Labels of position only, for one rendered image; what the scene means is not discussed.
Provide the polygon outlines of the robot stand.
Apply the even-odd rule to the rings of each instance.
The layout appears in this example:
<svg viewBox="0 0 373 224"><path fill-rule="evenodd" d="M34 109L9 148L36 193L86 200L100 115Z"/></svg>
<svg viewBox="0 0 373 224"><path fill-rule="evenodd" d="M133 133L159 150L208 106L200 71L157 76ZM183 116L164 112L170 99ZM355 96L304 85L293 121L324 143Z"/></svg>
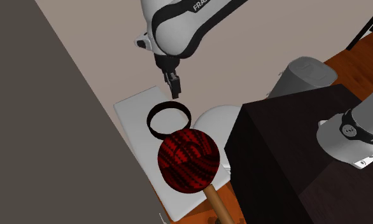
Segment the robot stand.
<svg viewBox="0 0 373 224"><path fill-rule="evenodd" d="M338 84L242 106L225 152L246 224L373 224L373 163L339 162L316 139L358 103Z"/></svg>

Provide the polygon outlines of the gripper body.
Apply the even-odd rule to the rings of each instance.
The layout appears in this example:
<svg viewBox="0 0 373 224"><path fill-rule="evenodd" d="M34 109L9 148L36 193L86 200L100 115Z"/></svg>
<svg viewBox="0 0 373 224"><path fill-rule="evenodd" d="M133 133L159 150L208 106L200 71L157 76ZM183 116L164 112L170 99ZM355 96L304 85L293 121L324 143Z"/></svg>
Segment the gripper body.
<svg viewBox="0 0 373 224"><path fill-rule="evenodd" d="M164 73L175 73L176 68L179 66L179 59L170 57L168 55L154 54L155 63L157 67Z"/></svg>

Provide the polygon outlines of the grey waste bin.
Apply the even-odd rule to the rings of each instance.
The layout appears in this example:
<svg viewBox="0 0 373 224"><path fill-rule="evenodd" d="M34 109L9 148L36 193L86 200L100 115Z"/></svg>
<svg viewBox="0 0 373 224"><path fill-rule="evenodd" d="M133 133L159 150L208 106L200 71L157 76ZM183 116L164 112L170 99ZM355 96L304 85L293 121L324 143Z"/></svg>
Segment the grey waste bin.
<svg viewBox="0 0 373 224"><path fill-rule="evenodd" d="M328 87L337 78L337 73L318 59L299 57L287 65L267 97L273 98Z"/></svg>

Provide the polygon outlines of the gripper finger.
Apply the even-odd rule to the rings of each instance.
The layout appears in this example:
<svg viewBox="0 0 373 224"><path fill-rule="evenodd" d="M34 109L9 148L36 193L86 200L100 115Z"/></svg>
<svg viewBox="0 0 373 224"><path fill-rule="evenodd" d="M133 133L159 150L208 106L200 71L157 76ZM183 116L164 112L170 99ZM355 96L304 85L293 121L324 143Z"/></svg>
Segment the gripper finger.
<svg viewBox="0 0 373 224"><path fill-rule="evenodd" d="M173 99L177 99L181 93L180 78L176 72L167 73L164 72L165 82L169 85L171 95Z"/></svg>

